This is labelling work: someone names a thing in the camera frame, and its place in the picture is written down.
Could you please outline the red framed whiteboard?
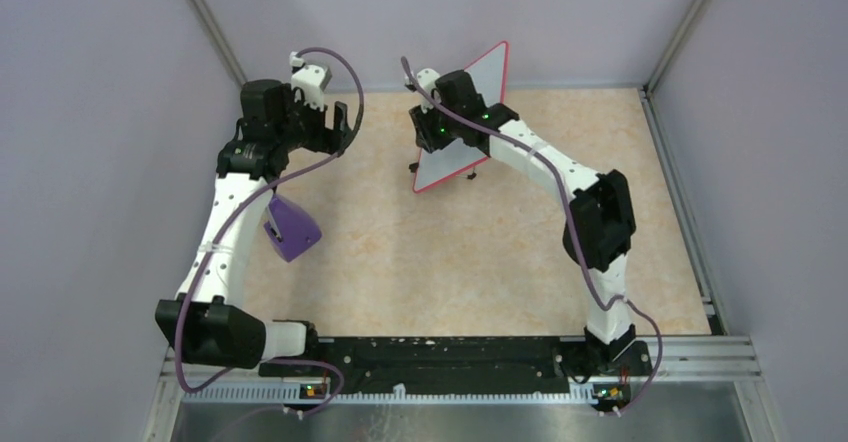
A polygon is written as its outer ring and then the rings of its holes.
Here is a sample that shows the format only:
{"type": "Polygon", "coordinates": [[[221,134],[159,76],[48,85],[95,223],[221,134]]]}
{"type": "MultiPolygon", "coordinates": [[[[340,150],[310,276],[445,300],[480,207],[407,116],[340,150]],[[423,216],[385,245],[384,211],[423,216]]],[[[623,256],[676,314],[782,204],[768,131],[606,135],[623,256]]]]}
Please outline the red framed whiteboard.
{"type": "MultiPolygon", "coordinates": [[[[462,119],[466,119],[476,126],[495,131],[511,113],[503,105],[509,49],[509,43],[501,41],[464,69],[440,75],[434,92],[437,99],[430,109],[437,109],[461,123],[462,119]]],[[[420,149],[418,162],[413,168],[414,193],[422,193],[454,176],[472,171],[489,159],[489,134],[465,125],[473,134],[473,147],[455,141],[434,153],[420,149]]]]}

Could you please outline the purple wedge eraser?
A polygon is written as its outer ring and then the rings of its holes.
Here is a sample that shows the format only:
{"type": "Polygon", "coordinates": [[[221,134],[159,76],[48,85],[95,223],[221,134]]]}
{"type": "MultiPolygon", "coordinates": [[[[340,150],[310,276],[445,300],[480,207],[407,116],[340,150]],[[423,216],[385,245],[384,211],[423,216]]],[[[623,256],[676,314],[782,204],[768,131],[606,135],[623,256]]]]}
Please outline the purple wedge eraser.
{"type": "Polygon", "coordinates": [[[266,235],[277,255],[285,262],[300,257],[322,238],[316,220],[301,206],[275,194],[266,207],[266,235]]]}

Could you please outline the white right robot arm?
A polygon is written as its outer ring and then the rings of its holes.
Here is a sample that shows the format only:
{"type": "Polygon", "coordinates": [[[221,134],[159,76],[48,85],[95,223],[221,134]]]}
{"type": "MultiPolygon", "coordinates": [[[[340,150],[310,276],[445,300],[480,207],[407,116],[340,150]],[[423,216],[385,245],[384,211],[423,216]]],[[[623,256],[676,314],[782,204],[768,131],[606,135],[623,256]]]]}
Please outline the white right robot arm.
{"type": "Polygon", "coordinates": [[[507,105],[487,104],[464,70],[440,75],[424,69],[406,75],[405,86],[422,98],[410,111],[422,150],[434,154],[460,142],[522,173],[557,199],[565,216],[562,244],[589,295],[586,359],[594,371],[614,373],[635,341],[626,269],[636,223],[626,176],[577,162],[507,105]]]}

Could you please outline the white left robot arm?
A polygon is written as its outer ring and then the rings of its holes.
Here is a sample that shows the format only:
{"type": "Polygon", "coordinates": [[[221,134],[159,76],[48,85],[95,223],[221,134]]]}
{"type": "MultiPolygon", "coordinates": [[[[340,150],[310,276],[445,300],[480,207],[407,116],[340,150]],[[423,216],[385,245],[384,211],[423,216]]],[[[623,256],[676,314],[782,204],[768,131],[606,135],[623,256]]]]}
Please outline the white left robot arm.
{"type": "Polygon", "coordinates": [[[260,230],[286,261],[321,238],[314,220],[276,192],[298,149],[337,158],[356,125],[348,107],[328,106],[321,82],[260,79],[240,92],[236,133],[217,155],[214,197],[196,256],[176,295],[158,302],[155,322],[183,363],[254,368],[282,358],[297,375],[319,366],[320,348],[303,321],[263,321],[243,309],[246,264],[260,230]]]}

